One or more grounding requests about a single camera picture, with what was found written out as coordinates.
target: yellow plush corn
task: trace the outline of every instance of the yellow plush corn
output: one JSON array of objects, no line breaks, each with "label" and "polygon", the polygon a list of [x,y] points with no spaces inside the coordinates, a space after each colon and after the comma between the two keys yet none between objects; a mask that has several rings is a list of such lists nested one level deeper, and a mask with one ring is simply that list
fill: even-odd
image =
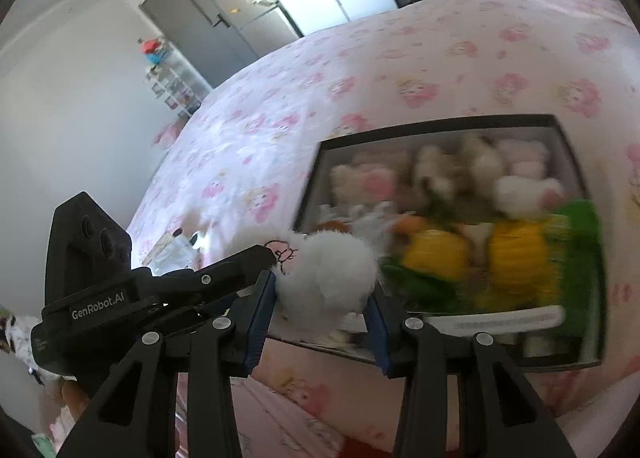
[{"label": "yellow plush corn", "polygon": [[489,284],[476,298],[481,310],[513,310],[558,299],[558,272],[545,240],[544,222],[504,221],[488,244]]},{"label": "yellow plush corn", "polygon": [[492,285],[504,292],[530,291],[553,275],[543,224],[498,222],[489,240],[489,272]]},{"label": "yellow plush corn", "polygon": [[432,229],[414,235],[402,265],[412,271],[457,282],[466,277],[469,256],[469,243],[462,236]]}]

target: gray door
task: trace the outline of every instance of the gray door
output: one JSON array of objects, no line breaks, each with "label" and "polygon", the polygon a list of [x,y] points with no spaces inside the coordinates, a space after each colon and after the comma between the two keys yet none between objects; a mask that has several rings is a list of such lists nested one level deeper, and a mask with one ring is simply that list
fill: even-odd
[{"label": "gray door", "polygon": [[145,0],[140,8],[213,87],[257,59],[215,0]]}]

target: blue gripper pad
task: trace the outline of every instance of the blue gripper pad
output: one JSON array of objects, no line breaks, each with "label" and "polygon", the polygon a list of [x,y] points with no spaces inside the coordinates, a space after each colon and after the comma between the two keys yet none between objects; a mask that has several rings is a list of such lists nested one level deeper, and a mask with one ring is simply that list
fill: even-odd
[{"label": "blue gripper pad", "polygon": [[365,308],[363,315],[364,322],[367,325],[367,332],[369,333],[370,350],[373,353],[376,366],[388,377],[393,368],[388,349],[389,332],[382,319],[382,313],[374,294],[369,296],[367,308]]},{"label": "blue gripper pad", "polygon": [[246,334],[245,354],[242,362],[242,368],[249,376],[254,368],[260,362],[260,355],[264,348],[264,340],[267,337],[269,324],[271,322],[271,314],[276,304],[276,276],[271,271],[262,271],[255,283],[254,293],[249,298],[249,304],[246,311],[250,313],[249,318],[243,317],[245,326],[242,321],[236,326],[236,333],[242,330]]}]

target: box of plush toys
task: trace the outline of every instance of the box of plush toys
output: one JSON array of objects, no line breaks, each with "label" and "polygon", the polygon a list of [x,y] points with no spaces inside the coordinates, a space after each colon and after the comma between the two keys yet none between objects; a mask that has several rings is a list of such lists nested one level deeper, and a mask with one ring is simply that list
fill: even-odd
[{"label": "box of plush toys", "polygon": [[[598,364],[600,225],[553,115],[484,115],[322,142],[294,229],[348,232],[441,332],[489,332],[528,370]],[[304,346],[372,361],[361,315]]]}]

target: refrigerator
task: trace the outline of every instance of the refrigerator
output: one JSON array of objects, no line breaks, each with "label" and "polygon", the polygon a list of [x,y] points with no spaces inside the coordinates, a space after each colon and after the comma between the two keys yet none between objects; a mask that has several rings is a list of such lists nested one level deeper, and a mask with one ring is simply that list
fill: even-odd
[{"label": "refrigerator", "polygon": [[261,58],[300,37],[278,0],[217,0],[226,21]]}]

